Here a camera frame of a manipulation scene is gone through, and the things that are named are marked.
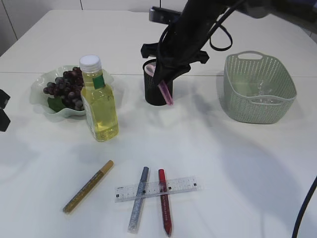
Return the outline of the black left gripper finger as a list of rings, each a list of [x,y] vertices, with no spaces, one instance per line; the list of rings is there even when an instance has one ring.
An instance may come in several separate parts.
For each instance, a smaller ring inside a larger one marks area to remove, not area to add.
[[[10,96],[0,89],[0,109],[4,109],[10,100]]]
[[[10,124],[10,119],[3,109],[0,109],[0,131],[5,132]]]

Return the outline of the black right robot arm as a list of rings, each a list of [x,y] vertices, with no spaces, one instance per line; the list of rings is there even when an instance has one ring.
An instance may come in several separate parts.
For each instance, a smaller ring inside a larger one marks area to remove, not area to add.
[[[315,0],[189,0],[182,12],[153,6],[149,20],[167,25],[157,43],[141,48],[143,58],[156,57],[154,84],[168,83],[189,72],[191,63],[206,63],[209,57],[202,47],[234,11],[255,19],[273,14],[317,31]]]

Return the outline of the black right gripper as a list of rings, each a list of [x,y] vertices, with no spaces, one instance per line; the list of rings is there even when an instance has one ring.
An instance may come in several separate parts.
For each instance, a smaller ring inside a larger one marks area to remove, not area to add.
[[[143,44],[141,55],[143,58],[156,58],[153,81],[159,85],[162,81],[168,84],[177,77],[190,71],[190,64],[199,62],[207,63],[209,55],[201,50],[202,45],[198,42],[157,42]]]

